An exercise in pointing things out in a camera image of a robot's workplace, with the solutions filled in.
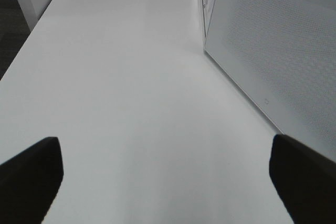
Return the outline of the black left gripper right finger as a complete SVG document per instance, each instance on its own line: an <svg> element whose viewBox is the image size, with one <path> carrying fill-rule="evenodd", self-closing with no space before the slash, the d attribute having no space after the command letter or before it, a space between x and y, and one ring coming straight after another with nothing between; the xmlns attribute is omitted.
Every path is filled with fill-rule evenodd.
<svg viewBox="0 0 336 224"><path fill-rule="evenodd" d="M335 162L277 134L269 176L294 223L335 223Z"/></svg>

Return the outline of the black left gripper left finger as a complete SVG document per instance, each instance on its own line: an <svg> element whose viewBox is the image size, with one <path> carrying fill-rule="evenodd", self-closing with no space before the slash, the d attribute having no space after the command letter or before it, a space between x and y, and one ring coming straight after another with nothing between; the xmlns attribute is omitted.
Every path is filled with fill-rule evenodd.
<svg viewBox="0 0 336 224"><path fill-rule="evenodd" d="M1 164L1 223L42 223L64 177L57 137L46 137Z"/></svg>

